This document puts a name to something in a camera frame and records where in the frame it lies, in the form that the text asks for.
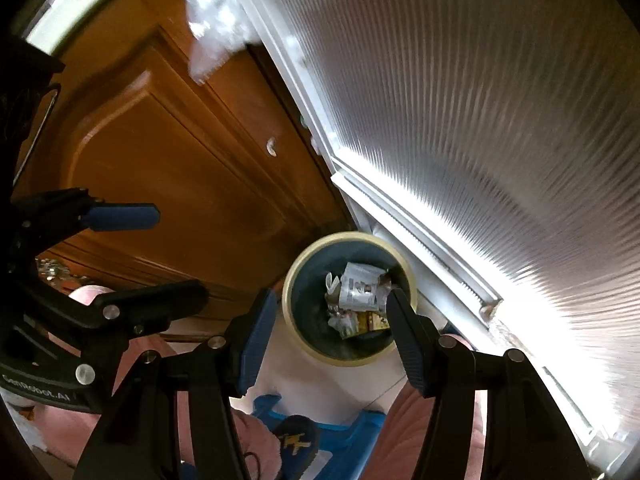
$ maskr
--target shoe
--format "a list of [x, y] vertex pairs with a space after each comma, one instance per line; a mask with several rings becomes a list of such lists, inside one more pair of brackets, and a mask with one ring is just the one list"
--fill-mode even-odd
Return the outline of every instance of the shoe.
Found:
[[320, 428], [306, 416], [291, 415], [271, 433], [280, 440], [282, 480], [300, 480], [320, 449]]

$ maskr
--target clear plastic bag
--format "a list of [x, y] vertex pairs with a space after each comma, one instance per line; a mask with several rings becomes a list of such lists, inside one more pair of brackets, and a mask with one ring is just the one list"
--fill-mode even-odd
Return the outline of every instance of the clear plastic bag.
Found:
[[186, 0], [187, 20], [196, 38], [189, 75], [198, 84], [229, 57], [260, 38], [238, 0]]

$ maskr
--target person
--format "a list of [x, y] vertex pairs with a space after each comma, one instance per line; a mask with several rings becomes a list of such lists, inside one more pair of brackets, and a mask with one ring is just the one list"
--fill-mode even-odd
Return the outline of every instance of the person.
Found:
[[[97, 285], [88, 285], [75, 290], [70, 297], [83, 304], [90, 304], [97, 294], [104, 292], [110, 292], [110, 290]], [[63, 342], [57, 341], [57, 343], [73, 351]], [[133, 363], [145, 350], [156, 350], [161, 356], [175, 354], [175, 351], [157, 334], [133, 339], [122, 356], [114, 389], [122, 382]], [[178, 392], [177, 406], [180, 458], [186, 463], [193, 464], [189, 407], [185, 392]], [[389, 478], [410, 480], [420, 455], [433, 407], [434, 399], [423, 399], [407, 382], [386, 416], [380, 436], [360, 480], [388, 480]], [[281, 478], [283, 467], [281, 453], [285, 459], [288, 457], [287, 448], [283, 447], [285, 441], [278, 439], [276, 434], [271, 433], [258, 418], [239, 410], [232, 410], [232, 416], [247, 471], [252, 480]], [[71, 466], [78, 464], [82, 450], [98, 418], [99, 415], [70, 412], [42, 404], [37, 404], [34, 409], [34, 423], [43, 436], [47, 450]], [[476, 397], [465, 480], [480, 478], [483, 450], [482, 417], [478, 397]]]

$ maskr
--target wooden door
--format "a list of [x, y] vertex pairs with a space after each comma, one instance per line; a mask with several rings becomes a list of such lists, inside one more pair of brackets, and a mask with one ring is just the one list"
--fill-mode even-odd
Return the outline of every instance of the wooden door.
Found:
[[254, 58], [242, 52], [198, 86], [191, 41], [184, 0], [110, 0], [60, 55], [60, 104], [18, 192], [155, 203], [155, 229], [86, 231], [50, 254], [114, 288], [200, 279], [203, 316], [229, 320], [349, 224]]

